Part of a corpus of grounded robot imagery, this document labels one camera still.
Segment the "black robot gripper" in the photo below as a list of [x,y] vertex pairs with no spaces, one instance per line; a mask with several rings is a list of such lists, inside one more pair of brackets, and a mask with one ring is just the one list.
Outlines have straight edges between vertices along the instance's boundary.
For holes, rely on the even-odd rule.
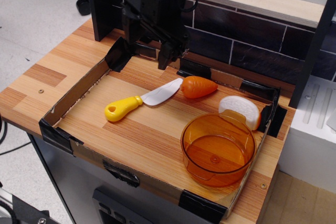
[[183,24],[179,0],[123,0],[122,25],[125,39],[133,44],[152,33],[161,41],[158,68],[183,56],[190,35]]

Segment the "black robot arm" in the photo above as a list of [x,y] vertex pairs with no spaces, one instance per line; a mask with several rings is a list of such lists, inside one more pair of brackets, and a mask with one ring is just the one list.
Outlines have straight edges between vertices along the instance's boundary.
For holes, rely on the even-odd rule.
[[158,68],[164,70],[182,57],[190,39],[183,24],[186,0],[123,0],[122,26],[128,44],[150,32],[161,42]]

